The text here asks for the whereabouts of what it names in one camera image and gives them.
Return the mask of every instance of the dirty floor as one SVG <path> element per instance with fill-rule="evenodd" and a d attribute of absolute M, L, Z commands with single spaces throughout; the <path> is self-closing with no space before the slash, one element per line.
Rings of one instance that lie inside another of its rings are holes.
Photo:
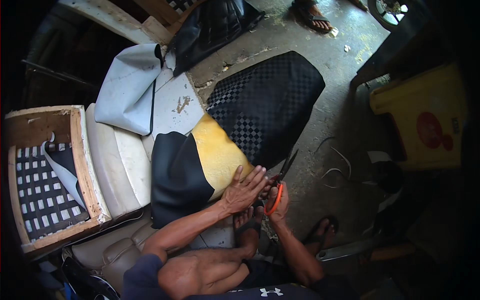
<path fill-rule="evenodd" d="M 285 177 L 291 205 L 288 222 L 299 238 L 325 215 L 338 217 L 336 244 L 359 240 L 384 200 L 384 193 L 366 184 L 345 182 L 340 174 L 322 175 L 330 168 L 348 174 L 348 165 L 331 147 L 351 163 L 351 178 L 366 181 L 371 165 L 367 151 L 389 152 L 386 132 L 369 108 L 365 86 L 355 100 L 347 100 L 348 85 L 357 69 L 380 46 L 389 32 L 368 13 L 347 0 L 320 0 L 319 7 L 339 29 L 336 38 L 303 26 L 289 10 L 290 0 L 250 0 L 265 10 L 266 19 L 255 31 L 223 47 L 191 70 L 197 92 L 206 101 L 216 82 L 277 54 L 294 50 L 308 59 L 324 77 L 326 88 L 313 107 L 312 116 L 298 140 L 300 150 Z M 350 46 L 349 52 L 344 46 Z M 329 136 L 314 155 L 320 142 Z M 273 174 L 280 166 L 270 170 Z"/>

